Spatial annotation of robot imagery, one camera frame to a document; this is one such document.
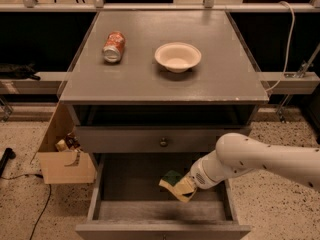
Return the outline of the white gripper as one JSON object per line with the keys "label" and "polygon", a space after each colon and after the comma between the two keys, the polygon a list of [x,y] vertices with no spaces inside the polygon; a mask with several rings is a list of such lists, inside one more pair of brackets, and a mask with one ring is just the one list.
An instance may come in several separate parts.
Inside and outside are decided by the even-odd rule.
{"label": "white gripper", "polygon": [[178,196],[191,197],[197,187],[209,189],[222,181],[219,162],[213,158],[202,157],[198,159],[190,169],[190,175],[184,176],[174,186],[174,192]]}

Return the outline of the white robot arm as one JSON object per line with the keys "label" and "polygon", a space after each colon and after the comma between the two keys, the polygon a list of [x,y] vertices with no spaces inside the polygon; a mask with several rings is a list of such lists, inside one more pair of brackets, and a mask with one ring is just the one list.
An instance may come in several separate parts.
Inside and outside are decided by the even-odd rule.
{"label": "white robot arm", "polygon": [[318,148],[271,145],[242,134],[229,133],[218,139],[214,151],[191,166],[190,171],[174,185],[174,193],[190,199],[198,188],[212,188],[254,169],[266,170],[320,190]]}

